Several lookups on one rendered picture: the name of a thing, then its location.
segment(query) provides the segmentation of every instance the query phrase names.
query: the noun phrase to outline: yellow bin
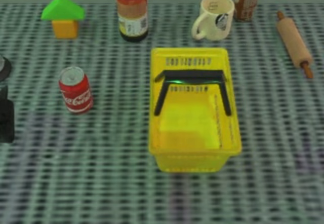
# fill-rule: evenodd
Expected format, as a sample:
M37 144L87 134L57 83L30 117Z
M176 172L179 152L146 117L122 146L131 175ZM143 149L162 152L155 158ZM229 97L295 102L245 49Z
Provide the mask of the yellow bin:
M152 50L149 151L164 172L215 172L241 152L225 49Z

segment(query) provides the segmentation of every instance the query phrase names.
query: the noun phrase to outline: coca-cola logo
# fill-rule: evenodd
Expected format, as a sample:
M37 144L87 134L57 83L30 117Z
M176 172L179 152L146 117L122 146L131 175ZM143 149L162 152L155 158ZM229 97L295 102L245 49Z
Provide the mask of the coca-cola logo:
M75 99L64 97L64 101L66 102L66 104L78 106L86 103L87 101L90 100L90 98L91 98L91 92L89 88L85 93L81 94L80 96L77 96Z

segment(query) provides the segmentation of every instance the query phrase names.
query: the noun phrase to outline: rolling pin handle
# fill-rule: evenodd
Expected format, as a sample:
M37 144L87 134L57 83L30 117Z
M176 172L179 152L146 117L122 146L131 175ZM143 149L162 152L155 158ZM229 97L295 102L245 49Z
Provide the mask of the rolling pin handle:
M301 62L300 66L303 68L305 75L308 79L313 78L313 72L309 68L309 63L307 61Z
M279 19L279 20L283 20L283 19L285 18L285 15L284 15L283 12L281 12L281 11L278 11L278 12L277 12L277 16L278 16L278 19Z

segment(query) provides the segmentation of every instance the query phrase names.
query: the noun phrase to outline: orange block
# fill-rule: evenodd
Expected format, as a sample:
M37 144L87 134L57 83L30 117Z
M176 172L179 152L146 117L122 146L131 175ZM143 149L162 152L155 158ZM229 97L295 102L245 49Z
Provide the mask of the orange block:
M56 38L73 39L77 37L78 23L75 20L53 20L52 27Z

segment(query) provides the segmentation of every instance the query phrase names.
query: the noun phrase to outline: dark bottle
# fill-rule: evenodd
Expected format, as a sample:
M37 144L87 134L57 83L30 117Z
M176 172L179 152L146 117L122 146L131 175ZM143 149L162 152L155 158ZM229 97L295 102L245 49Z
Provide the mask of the dark bottle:
M128 42L139 42L148 34L147 0L117 0L119 31Z

